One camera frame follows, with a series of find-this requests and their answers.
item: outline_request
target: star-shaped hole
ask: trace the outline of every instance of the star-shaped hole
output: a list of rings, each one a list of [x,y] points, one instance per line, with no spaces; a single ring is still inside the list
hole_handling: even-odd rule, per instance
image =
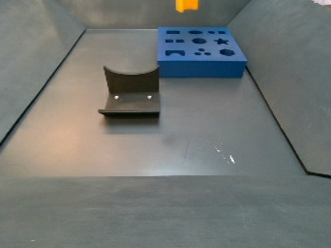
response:
[[[223,40],[221,38],[219,39],[219,40],[213,40],[216,43],[217,43],[217,45],[221,45],[221,44],[228,44],[228,41],[227,40]]]

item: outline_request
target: shape sorter board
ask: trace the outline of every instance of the shape sorter board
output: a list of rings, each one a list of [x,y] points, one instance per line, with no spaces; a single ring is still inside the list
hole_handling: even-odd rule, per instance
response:
[[[161,78],[241,78],[244,54],[224,27],[158,27]]]

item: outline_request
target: black plastic part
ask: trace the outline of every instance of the black plastic part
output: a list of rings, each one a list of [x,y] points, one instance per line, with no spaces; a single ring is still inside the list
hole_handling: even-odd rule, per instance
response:
[[[98,110],[102,115],[158,114],[158,68],[141,74],[121,74],[102,67],[108,100],[105,108]]]

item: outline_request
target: gray floor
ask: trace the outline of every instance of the gray floor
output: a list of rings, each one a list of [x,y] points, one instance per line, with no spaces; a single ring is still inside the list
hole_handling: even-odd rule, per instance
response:
[[[1,247],[328,248],[329,192],[308,176],[1,179]]]
[[[156,66],[156,30],[89,30],[0,150],[0,177],[304,175],[248,74],[162,78],[158,118],[109,119],[102,66]]]

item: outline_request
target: gray enclosure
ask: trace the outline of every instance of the gray enclosure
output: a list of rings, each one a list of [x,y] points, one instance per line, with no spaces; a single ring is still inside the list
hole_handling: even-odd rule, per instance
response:
[[[328,248],[329,23],[311,0],[0,0],[1,245]],[[227,26],[244,76],[161,78],[158,118],[104,118],[157,26]]]
[[[0,0],[0,142],[84,26],[50,0]]]

